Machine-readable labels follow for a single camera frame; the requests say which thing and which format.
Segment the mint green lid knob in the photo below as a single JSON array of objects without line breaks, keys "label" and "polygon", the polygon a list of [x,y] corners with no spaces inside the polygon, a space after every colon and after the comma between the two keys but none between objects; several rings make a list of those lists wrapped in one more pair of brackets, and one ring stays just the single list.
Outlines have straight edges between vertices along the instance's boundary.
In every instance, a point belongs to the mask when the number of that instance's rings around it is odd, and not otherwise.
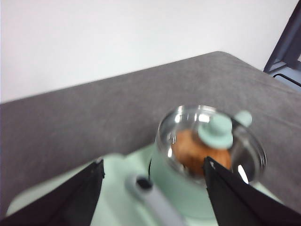
[{"label": "mint green lid knob", "polygon": [[233,144],[232,121],[227,115],[217,113],[211,117],[209,123],[199,126],[198,135],[209,147],[230,148]]}]

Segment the white wall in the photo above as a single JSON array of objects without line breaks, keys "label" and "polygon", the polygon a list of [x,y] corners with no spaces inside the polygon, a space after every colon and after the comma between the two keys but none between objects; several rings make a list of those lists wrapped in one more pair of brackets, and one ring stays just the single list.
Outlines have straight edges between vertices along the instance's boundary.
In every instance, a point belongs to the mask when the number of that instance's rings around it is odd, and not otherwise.
[{"label": "white wall", "polygon": [[223,50],[262,70],[298,0],[2,0],[1,102]]}]

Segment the mint green base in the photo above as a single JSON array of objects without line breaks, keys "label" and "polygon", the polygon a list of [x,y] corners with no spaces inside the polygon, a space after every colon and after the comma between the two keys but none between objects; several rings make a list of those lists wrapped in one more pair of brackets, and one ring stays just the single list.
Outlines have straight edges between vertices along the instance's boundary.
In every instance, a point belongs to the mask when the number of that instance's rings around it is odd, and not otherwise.
[{"label": "mint green base", "polygon": [[[92,226],[159,225],[151,213],[129,195],[124,187],[124,181],[128,174],[134,172],[147,175],[149,161],[154,149],[154,145],[149,145],[127,156],[121,154],[104,156],[105,178],[91,222]],[[11,215],[32,201],[42,197],[87,165],[88,163],[21,192],[11,202],[7,215]],[[254,187],[278,200],[260,183],[257,183]],[[215,219],[200,221],[186,218],[186,220],[189,226],[217,226]]]}]

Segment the pot handle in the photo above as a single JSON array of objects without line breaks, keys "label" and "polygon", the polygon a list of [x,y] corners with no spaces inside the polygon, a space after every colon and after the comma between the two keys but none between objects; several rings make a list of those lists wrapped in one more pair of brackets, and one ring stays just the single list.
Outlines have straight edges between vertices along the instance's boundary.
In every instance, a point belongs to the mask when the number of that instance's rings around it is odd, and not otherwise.
[{"label": "pot handle", "polygon": [[252,123],[252,115],[246,110],[242,110],[234,115],[234,119],[245,127],[249,127]]}]

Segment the gray felt surface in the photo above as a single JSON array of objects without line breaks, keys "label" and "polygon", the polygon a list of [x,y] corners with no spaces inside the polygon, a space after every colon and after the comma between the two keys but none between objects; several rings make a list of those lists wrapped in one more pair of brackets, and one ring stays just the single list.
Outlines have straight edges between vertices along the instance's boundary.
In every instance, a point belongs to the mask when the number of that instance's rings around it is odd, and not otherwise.
[{"label": "gray felt surface", "polygon": [[1,213],[22,190],[107,153],[154,141],[178,105],[253,115],[268,164],[261,182],[301,212],[301,94],[223,52],[1,105]]}]

